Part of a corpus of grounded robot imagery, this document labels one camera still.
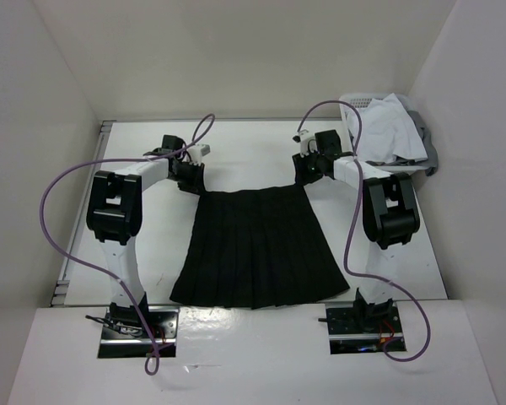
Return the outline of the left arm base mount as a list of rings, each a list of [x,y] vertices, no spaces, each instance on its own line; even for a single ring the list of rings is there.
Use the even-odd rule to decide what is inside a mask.
[[[168,306],[150,307],[148,326],[159,346],[162,358],[174,358],[179,324],[179,309]],[[129,359],[145,358],[153,351],[148,333],[141,323],[112,321],[110,311],[104,316],[85,318],[102,326],[98,358]]]

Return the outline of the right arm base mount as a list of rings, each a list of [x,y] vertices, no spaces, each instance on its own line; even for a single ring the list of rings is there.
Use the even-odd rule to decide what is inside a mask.
[[[364,315],[352,303],[327,304],[318,322],[326,326],[331,355],[406,352],[396,305],[384,314]]]

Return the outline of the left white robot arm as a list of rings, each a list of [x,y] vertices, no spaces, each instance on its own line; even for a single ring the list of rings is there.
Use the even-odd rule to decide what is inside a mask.
[[[143,192],[156,183],[172,180],[182,191],[205,191],[203,157],[207,144],[187,148],[182,138],[165,135],[159,148],[124,169],[95,173],[86,223],[100,243],[112,287],[109,323],[138,338],[148,332],[151,316],[142,286],[136,237],[143,222]]]

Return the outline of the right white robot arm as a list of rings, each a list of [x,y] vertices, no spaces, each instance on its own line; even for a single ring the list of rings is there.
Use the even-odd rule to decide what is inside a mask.
[[[316,249],[313,252],[327,253],[329,258],[333,259],[319,221],[304,193],[304,186],[325,176],[351,186],[358,191],[358,195],[344,247],[343,269],[354,277],[375,280],[384,283],[389,289],[398,289],[416,304],[416,299],[406,289],[384,273],[379,273],[380,270],[374,270],[373,273],[356,273],[348,266],[352,238],[361,208],[363,232],[371,242],[368,265],[380,265],[383,271],[393,270],[395,259],[387,258],[387,255],[391,255],[390,246],[408,244],[412,235],[420,228],[410,176],[405,173],[391,174],[360,161],[353,152],[343,153],[341,139],[335,130],[317,132],[315,135],[311,135],[307,130],[298,131],[293,136],[293,141],[300,146],[300,152],[292,157],[295,184],[301,187],[300,190],[305,195],[300,208],[303,205],[302,211],[307,211],[307,215],[300,214],[299,220],[293,219],[290,224],[297,231],[300,229],[303,239],[301,241],[312,240]],[[373,293],[357,288],[352,317],[349,318],[357,331],[380,332],[382,326],[391,327],[391,317],[394,315],[393,299],[388,294],[376,303],[377,298]]]

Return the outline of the black pleated skirt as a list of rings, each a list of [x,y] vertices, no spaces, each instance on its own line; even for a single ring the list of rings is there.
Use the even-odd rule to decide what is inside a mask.
[[[311,304],[350,288],[302,186],[205,192],[175,303],[260,309]]]

